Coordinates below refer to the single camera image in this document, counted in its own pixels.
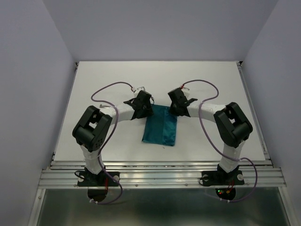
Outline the teal cloth napkin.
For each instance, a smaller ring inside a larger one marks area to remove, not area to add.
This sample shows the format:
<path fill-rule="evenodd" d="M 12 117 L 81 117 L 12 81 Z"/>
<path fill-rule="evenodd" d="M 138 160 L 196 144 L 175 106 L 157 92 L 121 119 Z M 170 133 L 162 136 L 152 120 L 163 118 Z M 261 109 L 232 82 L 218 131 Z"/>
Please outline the teal cloth napkin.
<path fill-rule="evenodd" d="M 177 132 L 177 116 L 170 107 L 153 105 L 153 115 L 147 117 L 142 142 L 148 144 L 174 146 Z"/>

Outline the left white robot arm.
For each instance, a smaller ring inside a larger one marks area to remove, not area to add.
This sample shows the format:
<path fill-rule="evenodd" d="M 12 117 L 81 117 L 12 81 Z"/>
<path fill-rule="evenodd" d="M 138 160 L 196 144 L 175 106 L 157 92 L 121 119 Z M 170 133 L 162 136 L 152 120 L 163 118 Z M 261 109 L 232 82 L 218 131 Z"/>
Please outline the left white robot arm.
<path fill-rule="evenodd" d="M 115 106 L 108 101 L 108 107 L 89 106 L 72 131 L 72 136 L 80 146 L 85 161 L 84 170 L 74 174 L 78 186 L 118 186 L 117 171 L 108 173 L 102 161 L 101 152 L 122 121 L 143 119 L 153 115 L 151 94 L 141 89 L 134 92 L 134 98 Z"/>

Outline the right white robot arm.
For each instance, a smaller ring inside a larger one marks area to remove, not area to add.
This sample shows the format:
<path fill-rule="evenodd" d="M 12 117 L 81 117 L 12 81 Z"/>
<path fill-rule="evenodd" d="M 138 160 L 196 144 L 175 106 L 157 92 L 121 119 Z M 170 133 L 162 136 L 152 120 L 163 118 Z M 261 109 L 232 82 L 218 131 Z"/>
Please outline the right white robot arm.
<path fill-rule="evenodd" d="M 187 98 L 182 88 L 176 88 L 168 93 L 171 99 L 170 113 L 175 116 L 199 118 L 216 124 L 223 150 L 214 145 L 214 150 L 222 158 L 214 171 L 203 171 L 199 183 L 203 186 L 225 186 L 230 183 L 244 184 L 239 161 L 242 147 L 253 131 L 253 127 L 235 102 L 227 105 L 211 104 L 210 99 L 198 101 Z"/>

